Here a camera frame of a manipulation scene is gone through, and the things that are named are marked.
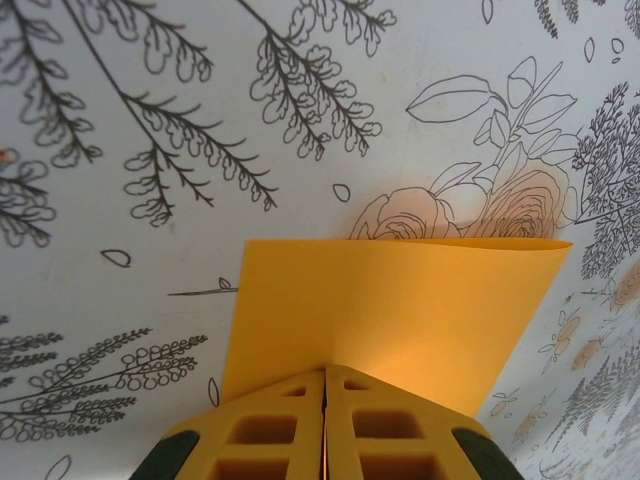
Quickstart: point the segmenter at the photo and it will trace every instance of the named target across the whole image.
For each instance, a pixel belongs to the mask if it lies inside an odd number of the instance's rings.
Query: flower illustration
[[[356,222],[351,239],[455,238],[460,232],[446,204],[421,187],[395,190],[371,202]]]
[[[468,237],[552,238],[565,203],[568,179],[558,167],[539,160],[491,193]]]

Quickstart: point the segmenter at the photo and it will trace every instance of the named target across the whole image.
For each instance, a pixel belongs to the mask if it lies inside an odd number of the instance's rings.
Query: floral wallpaper
[[[249,238],[521,236],[575,246],[477,418],[635,478],[640,1],[462,3],[0,0],[0,477],[216,407]]]

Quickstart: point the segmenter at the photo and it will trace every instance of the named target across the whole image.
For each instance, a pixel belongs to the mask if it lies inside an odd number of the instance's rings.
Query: yellow paper
[[[473,416],[570,245],[250,241],[223,401],[339,364]]]

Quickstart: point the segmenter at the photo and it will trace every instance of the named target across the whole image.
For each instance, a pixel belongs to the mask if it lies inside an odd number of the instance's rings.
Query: black rubber grip
[[[200,440],[192,430],[163,438],[149,452],[129,480],[174,480]]]

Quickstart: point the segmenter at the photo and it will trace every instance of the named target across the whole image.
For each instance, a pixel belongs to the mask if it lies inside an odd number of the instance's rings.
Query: rectangular hole
[[[428,456],[360,457],[364,480],[447,480],[435,458]]]
[[[231,431],[227,443],[285,444],[293,443],[296,417],[285,415],[252,415],[241,418]]]
[[[395,410],[360,410],[353,413],[356,438],[423,438],[413,415]]]
[[[285,480],[287,460],[219,460],[210,480]]]

